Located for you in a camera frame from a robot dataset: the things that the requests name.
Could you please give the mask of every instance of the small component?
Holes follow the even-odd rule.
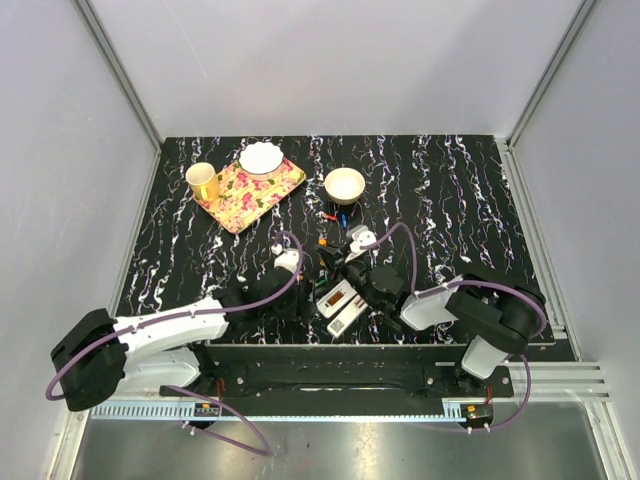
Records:
[[[462,427],[488,430],[491,422],[493,422],[493,405],[490,403],[468,405],[462,409],[462,416],[467,419],[465,423],[461,424]]]
[[[344,297],[344,292],[336,292],[329,300],[327,300],[327,304],[333,307],[342,297]]]
[[[318,311],[324,318],[331,318],[355,295],[353,287],[343,280],[316,303]]]
[[[339,337],[356,321],[360,314],[368,307],[367,303],[360,295],[356,295],[354,299],[342,310],[338,316],[327,326],[327,330],[334,337]]]

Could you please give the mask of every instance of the ceramic bowl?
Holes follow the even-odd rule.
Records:
[[[364,192],[364,177],[353,168],[337,168],[324,179],[329,198],[338,205],[351,205]]]
[[[280,172],[284,154],[280,147],[269,142],[249,145],[240,153],[240,168],[254,180],[269,180]]]

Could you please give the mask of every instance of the floral tray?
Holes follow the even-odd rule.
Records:
[[[302,169],[285,158],[270,180],[253,180],[234,162],[218,174],[220,197],[207,203],[196,200],[231,233],[240,233],[289,195],[306,179]]]

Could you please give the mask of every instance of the wall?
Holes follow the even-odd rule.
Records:
[[[579,3],[93,0],[164,136],[504,136]]]
[[[640,468],[639,2],[601,2],[516,150],[582,353]]]
[[[152,149],[68,0],[0,2],[3,479],[43,478],[49,352],[107,306]]]

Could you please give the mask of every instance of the purple cable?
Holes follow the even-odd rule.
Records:
[[[210,431],[204,430],[202,428],[192,427],[193,428],[192,431],[201,433],[203,435],[207,435],[209,437],[216,438],[218,440],[222,440],[223,442],[230,443],[231,445],[233,445],[235,447],[242,448],[243,450],[247,450],[248,452],[255,453],[256,455],[261,455],[263,457],[270,457],[270,456],[273,455],[273,450],[271,450],[271,446],[269,445],[269,442],[264,437],[262,432],[260,430],[258,430],[258,427],[256,427],[247,417],[242,415],[240,412],[238,412],[233,407],[227,405],[224,402],[221,402],[220,400],[216,400],[216,399],[213,399],[213,398],[205,397],[204,395],[200,395],[199,393],[192,392],[191,390],[187,390],[187,389],[184,389],[182,387],[178,387],[176,385],[168,385],[168,387],[171,390],[175,390],[176,392],[182,393],[184,395],[188,395],[188,396],[193,397],[193,398],[199,398],[200,400],[203,400],[203,401],[208,402],[208,403],[213,403],[214,405],[217,405],[219,408],[221,408],[221,409],[224,408],[228,412],[232,413],[233,415],[238,417],[242,421],[242,423],[244,423],[247,427],[249,427],[253,433],[256,434],[256,437],[258,437],[258,439],[262,443],[262,446],[264,447],[264,450],[260,450],[259,448],[252,447],[251,445],[247,445],[246,443],[238,442],[237,440],[234,440],[232,438],[225,437],[224,435],[220,435],[218,433],[210,432]]]
[[[304,251],[302,250],[302,244],[300,243],[300,240],[298,240],[298,237],[296,237],[291,232],[287,232],[287,231],[278,232],[274,242],[277,243],[282,238],[282,236],[287,236],[291,240],[293,240],[293,243],[296,244],[296,247],[298,249],[298,257],[299,258],[298,258],[298,265],[296,266],[295,273],[291,276],[289,281],[280,290],[278,290],[277,292],[275,292],[272,295],[269,295],[267,298],[263,298],[262,300],[259,300],[257,302],[248,303],[246,305],[240,305],[240,306],[237,306],[237,307],[208,308],[208,309],[203,309],[203,310],[196,310],[194,314],[195,315],[214,315],[214,314],[219,314],[219,313],[243,312],[245,310],[251,310],[251,309],[254,309],[254,308],[262,307],[263,305],[266,305],[267,303],[275,300],[280,295],[282,295],[284,292],[286,292],[295,282],[298,281],[298,276],[300,275],[300,272],[302,271],[302,263],[304,261]],[[145,320],[144,322],[140,322],[138,324],[137,329],[140,330],[141,328],[149,327],[151,325],[155,325],[155,324],[160,323],[160,322],[166,322],[168,320],[175,320],[176,318],[190,317],[190,316],[191,316],[191,312],[170,313],[170,314],[167,314],[167,315],[164,315],[164,316],[161,316],[161,317],[156,317],[156,318],[153,318],[151,320]],[[111,340],[113,340],[115,338],[118,338],[121,335],[125,335],[127,333],[132,333],[133,331],[134,331],[134,328],[131,327],[131,326],[127,327],[127,328],[123,328],[122,330],[118,330],[117,332],[110,333],[109,335],[106,335],[106,336],[96,340],[95,342],[90,343],[89,345],[84,347],[82,350],[80,350],[80,352],[78,352],[71,360],[69,360],[60,369],[60,371],[58,373],[56,373],[56,375],[53,377],[53,379],[51,379],[51,382],[49,382],[49,385],[47,385],[47,389],[45,391],[45,397],[47,398],[47,400],[55,401],[55,400],[64,399],[64,394],[54,395],[53,389],[58,384],[58,382],[60,382],[60,379],[62,377],[64,377],[67,374],[67,372],[69,370],[71,370],[74,367],[74,365],[76,365],[86,355],[91,353],[93,350],[95,350],[99,346],[104,345],[105,343],[108,343]]]
[[[404,229],[404,231],[407,232],[407,235],[409,236],[409,243],[411,244],[411,293],[416,291],[416,283],[418,282],[418,253],[416,250],[416,242],[413,239],[413,232],[411,231],[411,229],[402,222],[398,222],[396,223],[393,227],[391,227],[389,229],[389,231],[387,233],[385,233],[380,240],[378,240],[375,243],[372,243],[371,245],[367,245],[366,247],[363,247],[367,250],[370,250],[372,248],[376,248],[377,246],[379,246],[382,242],[384,242],[385,240],[387,240],[392,234],[393,232],[395,232],[398,228],[402,228]]]

